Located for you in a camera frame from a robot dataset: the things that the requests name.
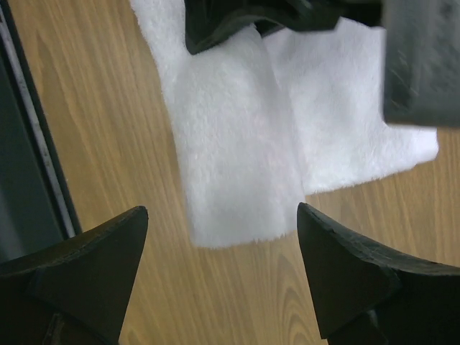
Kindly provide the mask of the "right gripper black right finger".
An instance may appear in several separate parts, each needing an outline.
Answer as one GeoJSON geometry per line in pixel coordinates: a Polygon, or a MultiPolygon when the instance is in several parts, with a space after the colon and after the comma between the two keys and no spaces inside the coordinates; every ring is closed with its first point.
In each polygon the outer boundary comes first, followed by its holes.
{"type": "Polygon", "coordinates": [[[298,241],[328,344],[458,344],[459,268],[346,228],[307,203],[298,241]]]}

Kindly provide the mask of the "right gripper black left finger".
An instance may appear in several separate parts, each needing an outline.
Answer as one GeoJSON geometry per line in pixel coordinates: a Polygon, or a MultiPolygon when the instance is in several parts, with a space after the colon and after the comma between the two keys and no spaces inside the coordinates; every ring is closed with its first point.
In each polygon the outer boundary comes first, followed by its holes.
{"type": "Polygon", "coordinates": [[[137,206],[1,264],[1,343],[117,344],[147,228],[137,206]]]}

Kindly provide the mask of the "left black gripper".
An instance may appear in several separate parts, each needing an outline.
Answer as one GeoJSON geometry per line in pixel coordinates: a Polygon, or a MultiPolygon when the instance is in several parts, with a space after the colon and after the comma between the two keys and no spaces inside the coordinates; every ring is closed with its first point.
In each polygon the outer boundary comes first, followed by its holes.
{"type": "Polygon", "coordinates": [[[382,1],[210,0],[185,1],[185,46],[196,55],[253,24],[265,37],[280,29],[323,32],[341,18],[380,25],[382,1]]]}

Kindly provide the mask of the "white towel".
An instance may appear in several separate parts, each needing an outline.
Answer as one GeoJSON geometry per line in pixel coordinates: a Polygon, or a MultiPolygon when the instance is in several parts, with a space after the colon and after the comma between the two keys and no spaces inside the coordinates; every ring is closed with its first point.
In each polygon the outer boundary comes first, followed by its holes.
{"type": "Polygon", "coordinates": [[[341,19],[330,33],[248,26],[197,55],[181,1],[133,1],[171,120],[188,228],[199,247],[273,240],[306,196],[434,160],[434,128],[381,112],[385,31],[341,19]]]}

